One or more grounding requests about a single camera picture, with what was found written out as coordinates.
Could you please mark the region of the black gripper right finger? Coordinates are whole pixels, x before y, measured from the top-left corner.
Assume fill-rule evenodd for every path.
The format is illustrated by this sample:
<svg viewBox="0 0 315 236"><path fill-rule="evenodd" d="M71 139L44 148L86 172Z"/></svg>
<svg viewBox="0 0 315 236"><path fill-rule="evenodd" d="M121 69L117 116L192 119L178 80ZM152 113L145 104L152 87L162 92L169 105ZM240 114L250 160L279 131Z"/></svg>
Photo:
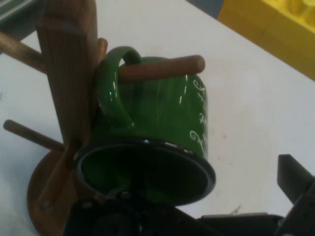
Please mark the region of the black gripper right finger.
<svg viewBox="0 0 315 236"><path fill-rule="evenodd" d="M224 236L313 236L315 177L290 154L278 157L277 183L293 206L285 217L267 213L208 215L200 221Z"/></svg>

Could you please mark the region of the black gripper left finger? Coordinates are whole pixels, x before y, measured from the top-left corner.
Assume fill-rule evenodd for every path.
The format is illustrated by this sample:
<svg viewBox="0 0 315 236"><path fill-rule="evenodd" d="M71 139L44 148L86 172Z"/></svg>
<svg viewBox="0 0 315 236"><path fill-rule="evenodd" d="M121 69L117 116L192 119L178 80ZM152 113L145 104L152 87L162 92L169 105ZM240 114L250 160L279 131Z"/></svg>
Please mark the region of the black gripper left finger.
<svg viewBox="0 0 315 236"><path fill-rule="evenodd" d="M64 236L197 236L196 221L174 206L153 203L136 193L120 194L101 204L93 198L75 202Z"/></svg>

